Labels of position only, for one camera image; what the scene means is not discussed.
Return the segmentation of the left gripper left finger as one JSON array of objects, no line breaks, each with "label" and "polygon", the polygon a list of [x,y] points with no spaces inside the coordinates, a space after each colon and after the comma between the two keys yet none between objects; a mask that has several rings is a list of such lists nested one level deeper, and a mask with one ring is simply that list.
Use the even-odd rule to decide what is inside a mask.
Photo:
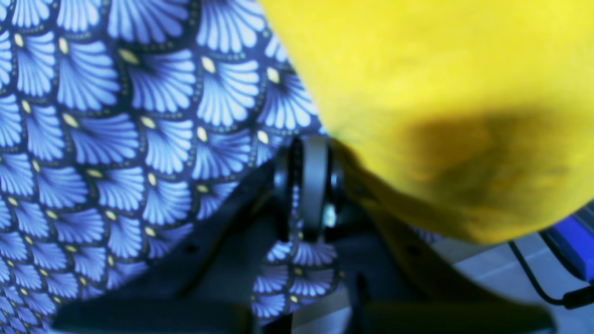
[{"label": "left gripper left finger", "polygon": [[290,238],[292,140],[169,255],[101,297],[65,306],[53,334],[267,334],[251,311],[261,260]]}]

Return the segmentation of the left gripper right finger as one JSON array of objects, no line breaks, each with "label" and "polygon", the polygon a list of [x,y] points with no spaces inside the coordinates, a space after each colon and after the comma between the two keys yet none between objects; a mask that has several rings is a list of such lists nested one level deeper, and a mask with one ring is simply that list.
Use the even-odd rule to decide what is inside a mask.
[{"label": "left gripper right finger", "polygon": [[302,139],[303,238],[335,246],[350,334],[555,334],[546,309],[481,288],[353,179],[323,136]]}]

